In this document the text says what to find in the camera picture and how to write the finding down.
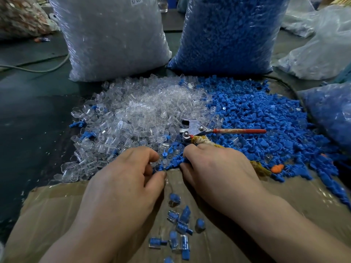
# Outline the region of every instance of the right hand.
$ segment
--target right hand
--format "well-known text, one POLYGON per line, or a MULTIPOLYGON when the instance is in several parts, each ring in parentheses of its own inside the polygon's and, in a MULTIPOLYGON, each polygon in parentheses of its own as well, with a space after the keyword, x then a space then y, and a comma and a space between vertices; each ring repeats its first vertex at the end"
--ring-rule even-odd
POLYGON ((191 162, 180 165, 185 179, 208 204, 237 223, 248 219, 247 209, 269 195, 250 161, 237 150, 191 144, 183 156, 191 162))

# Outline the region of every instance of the red handle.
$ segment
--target red handle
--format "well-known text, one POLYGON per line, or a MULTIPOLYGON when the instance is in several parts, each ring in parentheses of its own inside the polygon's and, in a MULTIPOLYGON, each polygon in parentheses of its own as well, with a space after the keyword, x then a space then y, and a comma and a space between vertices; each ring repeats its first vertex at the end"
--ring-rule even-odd
POLYGON ((265 129, 213 129, 215 134, 265 134, 265 129))

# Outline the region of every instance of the label on bag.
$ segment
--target label on bag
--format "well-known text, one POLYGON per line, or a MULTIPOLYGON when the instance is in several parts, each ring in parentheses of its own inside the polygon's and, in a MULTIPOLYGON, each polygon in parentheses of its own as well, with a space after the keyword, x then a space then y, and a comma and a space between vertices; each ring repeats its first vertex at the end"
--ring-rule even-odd
POLYGON ((131 0, 132 6, 142 3, 143 0, 131 0))

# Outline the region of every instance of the clear plastic bag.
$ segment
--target clear plastic bag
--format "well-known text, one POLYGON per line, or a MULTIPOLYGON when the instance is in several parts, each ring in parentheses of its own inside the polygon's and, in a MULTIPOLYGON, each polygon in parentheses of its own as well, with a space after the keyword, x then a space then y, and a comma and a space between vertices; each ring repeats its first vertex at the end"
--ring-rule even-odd
POLYGON ((282 28, 303 38, 314 33, 318 12, 310 0, 290 0, 283 18, 282 28))
POLYGON ((103 81, 165 65, 172 56, 157 0, 50 0, 73 81, 103 81))
POLYGON ((307 89, 299 95, 328 135, 351 153, 351 82, 307 89))
POLYGON ((192 74, 269 72, 288 1, 189 0, 180 47, 168 67, 192 74))
POLYGON ((0 0, 0 40, 38 37, 59 30, 36 0, 0 0))
POLYGON ((340 73, 351 59, 351 7, 319 11, 316 35, 279 59, 278 67, 300 79, 321 80, 340 73))

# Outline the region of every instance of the dark table surface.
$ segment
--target dark table surface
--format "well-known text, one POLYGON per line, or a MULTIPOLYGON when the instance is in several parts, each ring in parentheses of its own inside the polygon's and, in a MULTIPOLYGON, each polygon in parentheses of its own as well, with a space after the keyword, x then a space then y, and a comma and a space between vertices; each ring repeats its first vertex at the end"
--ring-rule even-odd
MULTIPOLYGON (((173 52, 177 52, 181 33, 166 33, 173 52)), ((40 61, 67 53, 61 33, 46 43, 21 40, 0 44, 1 64, 23 64, 40 61)), ((301 39, 280 31, 272 61, 304 45, 301 39)), ((46 70, 58 65, 64 58, 31 64, 26 68, 46 70)), ((60 165, 71 157, 74 147, 70 137, 77 129, 69 129, 70 112, 80 106, 93 92, 101 91, 101 83, 75 83, 68 80, 70 63, 48 74, 34 74, 18 70, 0 72, 0 134, 2 136, 0 161, 0 240, 5 242, 18 217, 23 200, 37 186, 47 185, 60 165)), ((167 76, 165 68, 153 71, 167 76)), ((276 70, 272 75, 281 77, 296 90, 316 87, 320 81, 299 80, 276 70)))

